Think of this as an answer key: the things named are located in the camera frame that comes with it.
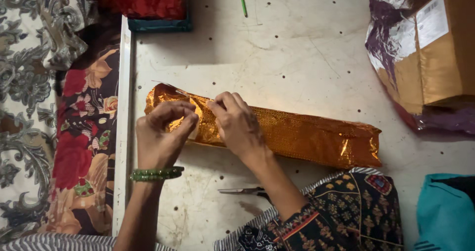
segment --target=table surface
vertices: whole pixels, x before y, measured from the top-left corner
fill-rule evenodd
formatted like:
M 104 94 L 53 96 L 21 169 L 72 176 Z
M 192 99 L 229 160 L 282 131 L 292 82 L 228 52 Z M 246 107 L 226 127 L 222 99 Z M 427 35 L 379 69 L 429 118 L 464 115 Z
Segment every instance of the table surface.
M 135 35 L 131 120 L 144 115 L 146 95 L 160 81 L 206 97 L 238 92 L 249 105 L 372 124 L 382 129 L 381 171 L 398 189 L 410 247 L 418 237 L 416 205 L 424 176 L 474 174 L 475 142 L 461 133 L 414 133 L 401 121 L 364 47 L 368 4 L 246 0 L 246 18 L 240 0 L 192 0 L 193 32 Z M 279 161 L 300 188 L 335 170 Z M 165 183 L 158 219 L 157 237 L 169 247 L 211 250 L 227 230 L 270 206 L 257 196 L 217 191 L 258 185 L 229 150 L 187 145 L 177 164 L 186 170 Z

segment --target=pencil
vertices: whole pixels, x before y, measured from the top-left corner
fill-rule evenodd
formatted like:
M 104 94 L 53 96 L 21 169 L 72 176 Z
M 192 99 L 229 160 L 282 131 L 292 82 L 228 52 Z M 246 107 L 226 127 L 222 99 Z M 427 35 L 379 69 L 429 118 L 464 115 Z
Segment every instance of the pencil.
M 242 11 L 244 12 L 244 16 L 247 18 L 246 2 L 244 2 L 244 0 L 241 0 L 241 4 L 242 4 Z

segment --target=green bangle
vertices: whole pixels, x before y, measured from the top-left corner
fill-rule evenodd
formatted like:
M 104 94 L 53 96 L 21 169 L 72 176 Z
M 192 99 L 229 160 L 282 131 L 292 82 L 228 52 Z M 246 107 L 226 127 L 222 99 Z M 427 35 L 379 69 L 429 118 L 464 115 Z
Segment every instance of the green bangle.
M 182 166 L 174 166 L 164 169 L 134 169 L 130 175 L 131 181 L 162 181 L 178 178 L 185 170 Z

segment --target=barcode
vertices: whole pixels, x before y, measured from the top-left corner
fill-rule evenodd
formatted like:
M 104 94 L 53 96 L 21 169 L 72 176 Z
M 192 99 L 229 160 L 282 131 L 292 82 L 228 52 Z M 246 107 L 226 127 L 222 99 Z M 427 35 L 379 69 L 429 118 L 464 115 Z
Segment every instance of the barcode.
M 432 9 L 434 9 L 435 7 L 437 7 L 437 5 L 439 5 L 439 2 L 438 2 L 438 1 L 432 3 L 429 7 L 427 7 L 427 8 L 424 10 L 424 14 L 428 14 Z

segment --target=scissors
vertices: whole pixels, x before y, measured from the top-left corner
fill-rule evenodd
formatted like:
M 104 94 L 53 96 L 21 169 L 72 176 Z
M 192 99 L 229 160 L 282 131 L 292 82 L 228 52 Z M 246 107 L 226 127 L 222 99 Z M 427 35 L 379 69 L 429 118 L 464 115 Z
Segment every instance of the scissors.
M 270 204 L 272 204 L 272 201 L 270 201 L 269 195 L 265 192 L 265 189 L 262 187 L 255 187 L 255 188 L 240 188 L 240 189 L 222 189 L 218 190 L 220 193 L 224 194 L 252 194 L 252 195 L 257 195 L 264 197 L 269 201 Z

